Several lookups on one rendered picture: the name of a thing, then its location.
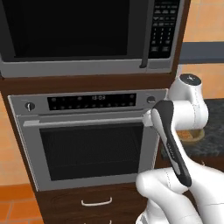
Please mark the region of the silver built-in oven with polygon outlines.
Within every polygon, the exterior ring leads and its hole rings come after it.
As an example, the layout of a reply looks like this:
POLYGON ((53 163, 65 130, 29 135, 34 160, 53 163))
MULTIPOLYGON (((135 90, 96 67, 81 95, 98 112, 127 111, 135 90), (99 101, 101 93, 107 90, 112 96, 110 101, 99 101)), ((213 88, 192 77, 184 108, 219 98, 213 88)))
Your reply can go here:
POLYGON ((18 116, 54 116, 78 114, 105 114, 141 112, 144 114, 167 95, 164 89, 102 91, 63 94, 21 94, 8 98, 17 125, 18 116), (156 98, 148 103, 149 96, 156 98), (33 102, 35 109, 29 112, 27 102, 33 102))

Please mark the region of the orange waffle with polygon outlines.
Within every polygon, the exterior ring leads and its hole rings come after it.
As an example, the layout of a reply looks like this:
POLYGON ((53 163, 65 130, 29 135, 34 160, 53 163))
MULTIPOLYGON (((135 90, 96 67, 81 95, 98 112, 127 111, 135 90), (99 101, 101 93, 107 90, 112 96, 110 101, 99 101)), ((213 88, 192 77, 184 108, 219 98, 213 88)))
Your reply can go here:
POLYGON ((193 136, 188 130, 178 130, 177 134, 180 139, 186 140, 186 139, 192 139, 193 136))

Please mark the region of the grey wall shelf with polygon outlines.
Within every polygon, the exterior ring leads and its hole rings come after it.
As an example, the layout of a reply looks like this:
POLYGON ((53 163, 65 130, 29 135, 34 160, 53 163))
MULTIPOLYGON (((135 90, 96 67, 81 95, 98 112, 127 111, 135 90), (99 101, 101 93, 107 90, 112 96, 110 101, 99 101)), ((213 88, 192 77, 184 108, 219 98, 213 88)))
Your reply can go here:
POLYGON ((224 63, 224 42, 184 42, 180 64, 224 63))

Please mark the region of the brown base cabinet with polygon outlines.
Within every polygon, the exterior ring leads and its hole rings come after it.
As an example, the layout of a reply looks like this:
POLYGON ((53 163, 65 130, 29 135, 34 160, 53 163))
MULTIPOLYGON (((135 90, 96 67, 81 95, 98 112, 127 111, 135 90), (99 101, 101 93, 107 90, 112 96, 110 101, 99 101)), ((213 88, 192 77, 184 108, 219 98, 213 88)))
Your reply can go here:
MULTIPOLYGON (((166 168, 171 166, 169 159, 165 157, 162 154, 162 152, 163 152, 163 146, 160 145, 157 150, 157 158, 155 163, 156 168, 166 168)), ((224 172, 224 156, 218 156, 218 157, 190 156, 190 159, 201 165, 206 165, 224 172)))

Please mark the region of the tan bowl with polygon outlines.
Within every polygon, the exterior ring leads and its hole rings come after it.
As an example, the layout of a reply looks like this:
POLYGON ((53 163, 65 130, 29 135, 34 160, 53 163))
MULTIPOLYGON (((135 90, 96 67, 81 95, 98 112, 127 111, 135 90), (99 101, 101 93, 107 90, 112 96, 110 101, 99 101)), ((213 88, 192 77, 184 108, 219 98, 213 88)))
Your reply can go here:
POLYGON ((196 144, 199 141, 201 141, 205 136, 205 131, 203 129, 192 129, 188 131, 192 134, 192 139, 186 139, 186 140, 180 139, 182 144, 188 144, 188 145, 196 144))

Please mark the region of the brown wooden drawer front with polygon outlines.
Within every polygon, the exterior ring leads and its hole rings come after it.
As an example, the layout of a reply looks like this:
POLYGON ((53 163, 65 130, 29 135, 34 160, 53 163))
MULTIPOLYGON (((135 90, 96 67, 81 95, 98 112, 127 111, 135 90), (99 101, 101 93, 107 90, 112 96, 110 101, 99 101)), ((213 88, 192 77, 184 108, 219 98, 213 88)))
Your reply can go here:
POLYGON ((119 185, 101 185, 37 192, 36 198, 43 218, 78 218, 85 215, 127 214, 137 217, 145 208, 146 201, 134 183, 119 185), (106 206, 86 207, 86 203, 103 202, 112 197, 111 204, 106 206))
POLYGON ((45 224, 108 224, 109 220, 112 220, 112 224, 136 224, 137 219, 133 217, 85 217, 85 218, 71 218, 71 219, 60 219, 60 218, 44 218, 45 224))

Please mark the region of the brown wooden tall cabinet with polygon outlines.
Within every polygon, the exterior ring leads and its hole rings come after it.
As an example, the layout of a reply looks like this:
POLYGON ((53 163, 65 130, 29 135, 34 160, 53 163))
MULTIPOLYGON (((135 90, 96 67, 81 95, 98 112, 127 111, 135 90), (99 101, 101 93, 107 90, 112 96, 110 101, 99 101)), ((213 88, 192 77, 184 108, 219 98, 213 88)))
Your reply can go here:
POLYGON ((10 95, 164 89, 175 79, 191 0, 0 0, 0 93, 36 190, 10 95))

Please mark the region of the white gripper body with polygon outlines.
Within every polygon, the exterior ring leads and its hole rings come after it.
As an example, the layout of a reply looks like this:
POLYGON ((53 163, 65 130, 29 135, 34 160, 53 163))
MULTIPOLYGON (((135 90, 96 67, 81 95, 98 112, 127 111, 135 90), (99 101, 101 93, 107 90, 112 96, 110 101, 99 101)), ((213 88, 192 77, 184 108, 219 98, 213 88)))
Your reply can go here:
POLYGON ((145 127, 153 126, 153 122, 151 120, 151 110, 150 109, 143 115, 143 125, 145 127))

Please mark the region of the silver oven door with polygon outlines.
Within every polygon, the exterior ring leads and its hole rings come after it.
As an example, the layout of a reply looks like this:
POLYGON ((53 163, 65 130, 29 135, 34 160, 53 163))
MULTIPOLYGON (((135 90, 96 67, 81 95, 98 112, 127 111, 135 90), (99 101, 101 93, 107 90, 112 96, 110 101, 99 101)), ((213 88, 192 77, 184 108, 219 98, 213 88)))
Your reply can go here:
POLYGON ((158 134, 143 122, 26 128, 42 123, 142 117, 141 112, 19 115, 17 128, 39 192, 134 182, 154 167, 158 134))

